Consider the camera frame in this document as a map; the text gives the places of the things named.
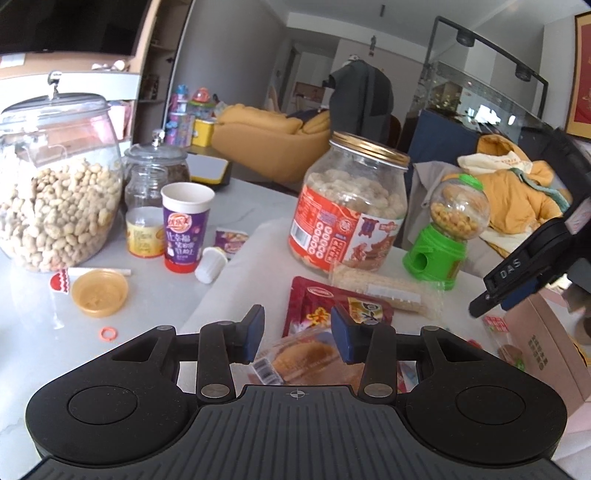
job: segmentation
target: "red snack package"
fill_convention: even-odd
[[[295,277],[291,283],[283,336],[310,327],[329,327],[330,310],[336,304],[341,304],[358,323],[365,320],[392,323],[394,308],[385,300]]]

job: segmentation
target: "snack package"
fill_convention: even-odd
[[[347,365],[339,355],[332,333],[320,327],[283,337],[259,352],[250,365],[232,365],[246,373],[253,385],[351,385],[357,393],[364,364]],[[397,368],[398,391],[406,386]],[[237,385],[237,391],[243,385]]]
[[[295,277],[283,336],[316,326],[329,327],[330,311],[336,304],[341,304],[358,323],[366,320],[392,323],[394,309],[387,301]]]
[[[443,288],[438,288],[435,282],[389,278],[334,263],[330,270],[330,284],[385,300],[396,309],[419,313],[434,322],[441,321]]]
[[[515,346],[504,319],[494,315],[485,315],[482,321],[490,339],[498,348],[496,353],[498,353],[499,357],[525,372],[523,352]]]
[[[218,228],[216,230],[216,239],[213,246],[224,250],[228,260],[231,260],[242,248],[242,245],[244,245],[246,240],[248,240],[248,234],[245,232]]]

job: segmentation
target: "red and white sticker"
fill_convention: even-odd
[[[68,276],[68,271],[60,270],[53,275],[49,281],[49,286],[54,291],[68,295],[70,293],[70,277]]]
[[[377,270],[401,226],[402,219],[389,220],[355,212],[304,186],[289,243],[299,256],[324,271],[329,271],[335,261],[363,270]]]
[[[505,320],[501,317],[495,317],[492,315],[487,315],[483,318],[485,325],[488,326],[493,332],[504,332],[508,333],[509,329],[507,328],[507,324]]]
[[[591,199],[585,199],[577,207],[574,213],[568,217],[564,224],[571,235],[579,233],[591,220]]]

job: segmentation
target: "paper cup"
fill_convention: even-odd
[[[175,273],[194,272],[201,258],[209,208],[215,192],[197,183],[162,188],[166,250],[164,264]]]

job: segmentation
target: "gold jar lid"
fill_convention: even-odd
[[[330,143],[354,153],[387,162],[395,167],[408,168],[410,157],[394,148],[387,147],[366,138],[344,132],[334,132]]]

